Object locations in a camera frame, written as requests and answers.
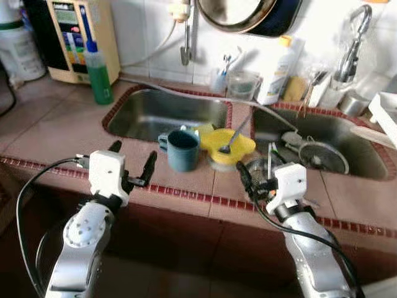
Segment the metal spoon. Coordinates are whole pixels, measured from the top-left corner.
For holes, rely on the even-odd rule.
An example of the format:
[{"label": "metal spoon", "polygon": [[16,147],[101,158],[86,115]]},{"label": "metal spoon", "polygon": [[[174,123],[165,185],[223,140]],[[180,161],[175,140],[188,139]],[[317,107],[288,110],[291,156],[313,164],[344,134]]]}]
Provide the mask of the metal spoon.
[{"label": "metal spoon", "polygon": [[237,130],[234,132],[232,138],[229,141],[229,144],[222,146],[221,148],[219,148],[219,152],[221,153],[226,153],[226,154],[230,154],[231,150],[230,150],[230,146],[231,144],[233,144],[233,142],[237,139],[237,136],[241,133],[241,131],[243,130],[244,126],[247,124],[248,120],[251,118],[252,113],[250,113],[243,121],[242,124],[240,124],[240,126],[237,128]]}]

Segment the countertop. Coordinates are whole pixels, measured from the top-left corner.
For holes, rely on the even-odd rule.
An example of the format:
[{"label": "countertop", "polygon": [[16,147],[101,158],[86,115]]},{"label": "countertop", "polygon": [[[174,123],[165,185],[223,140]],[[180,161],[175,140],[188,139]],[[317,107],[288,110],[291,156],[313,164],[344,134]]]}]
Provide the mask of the countertop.
[{"label": "countertop", "polygon": [[[179,89],[204,92],[205,88],[160,82]],[[0,161],[20,179],[28,179],[41,165],[90,154],[121,140],[126,155],[126,169],[139,176],[151,150],[157,143],[111,135],[102,128],[102,119],[133,83],[117,81],[113,85],[115,102],[98,106],[89,86],[61,83],[44,77],[29,82],[18,92],[15,108],[0,119]],[[8,96],[0,88],[0,96]],[[232,128],[246,117],[250,107],[233,104]],[[249,136],[249,125],[243,134]],[[385,149],[389,162],[397,164],[397,151]],[[48,173],[41,183],[89,192],[87,174],[75,168]],[[371,179],[308,170],[306,198],[319,205],[318,220],[341,239],[341,242],[395,253],[397,248],[397,180]],[[138,204],[170,209],[243,225],[268,228],[246,200],[237,172],[215,172],[200,154],[198,167],[190,173],[177,173],[168,167],[159,152],[151,185],[137,187],[130,200]]]}]

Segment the kitchen sink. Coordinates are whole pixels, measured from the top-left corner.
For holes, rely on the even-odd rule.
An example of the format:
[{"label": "kitchen sink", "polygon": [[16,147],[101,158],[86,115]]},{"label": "kitchen sink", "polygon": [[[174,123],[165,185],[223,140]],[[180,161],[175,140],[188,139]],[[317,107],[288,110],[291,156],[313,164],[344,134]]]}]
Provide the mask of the kitchen sink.
[{"label": "kitchen sink", "polygon": [[181,125],[196,127],[212,123],[223,128],[227,114],[228,105],[223,102],[142,89],[127,98],[107,129],[120,137],[157,142],[160,134],[179,129]]},{"label": "kitchen sink", "polygon": [[[296,111],[277,109],[276,112],[296,126],[304,140],[311,136],[339,150],[349,163],[349,174],[377,180],[388,177],[387,167],[372,144],[350,132],[355,126],[353,122],[321,114],[296,119]],[[253,118],[254,139],[260,152],[267,154],[268,143],[276,142],[280,155],[287,161],[299,162],[297,154],[285,148],[281,141],[282,134],[291,128],[261,110],[255,110]]]}]

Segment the white tile wall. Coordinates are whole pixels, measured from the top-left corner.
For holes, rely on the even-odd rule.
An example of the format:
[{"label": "white tile wall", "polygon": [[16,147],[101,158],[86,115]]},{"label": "white tile wall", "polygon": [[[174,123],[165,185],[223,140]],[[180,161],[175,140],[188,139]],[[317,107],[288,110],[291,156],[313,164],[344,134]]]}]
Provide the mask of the white tile wall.
[{"label": "white tile wall", "polygon": [[[114,24],[120,61],[139,61],[151,53],[168,34],[172,19],[167,5],[172,0],[112,0]],[[303,0],[293,27],[287,32],[305,41],[300,67],[308,59],[330,60],[335,56],[338,28],[348,13],[365,4],[361,0]],[[373,9],[368,35],[368,51],[374,51],[377,71],[393,76],[397,73],[397,0],[387,4],[370,4]],[[194,61],[182,66],[180,47],[184,44],[184,26],[176,29],[164,50],[148,61],[124,68],[134,75],[174,81],[206,84],[212,68],[222,67],[223,54],[244,50],[235,68],[260,71],[272,59],[277,39],[247,34],[227,34],[214,29],[198,17],[197,46]]]}]

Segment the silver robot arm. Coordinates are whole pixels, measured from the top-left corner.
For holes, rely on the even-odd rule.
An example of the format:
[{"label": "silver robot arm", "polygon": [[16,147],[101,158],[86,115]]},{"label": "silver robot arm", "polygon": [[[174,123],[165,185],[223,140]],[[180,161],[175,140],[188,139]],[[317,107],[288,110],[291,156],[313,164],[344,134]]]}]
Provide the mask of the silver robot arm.
[{"label": "silver robot arm", "polygon": [[128,193],[134,186],[148,184],[156,157],[156,152],[152,152],[143,174],[129,178],[123,155],[95,151],[85,156],[93,197],[64,227],[63,248],[53,268],[46,298],[92,297],[115,214],[128,204]]},{"label": "silver robot arm", "polygon": [[[242,163],[237,168],[253,199],[263,189],[252,187],[251,176]],[[306,192],[306,168],[289,163],[274,169],[274,176],[262,185],[268,191],[277,190],[275,197],[266,205],[267,213],[276,215],[283,227],[306,232],[332,243],[328,231],[302,206]],[[284,232],[284,236],[305,298],[355,297],[329,246],[301,235]]]}]

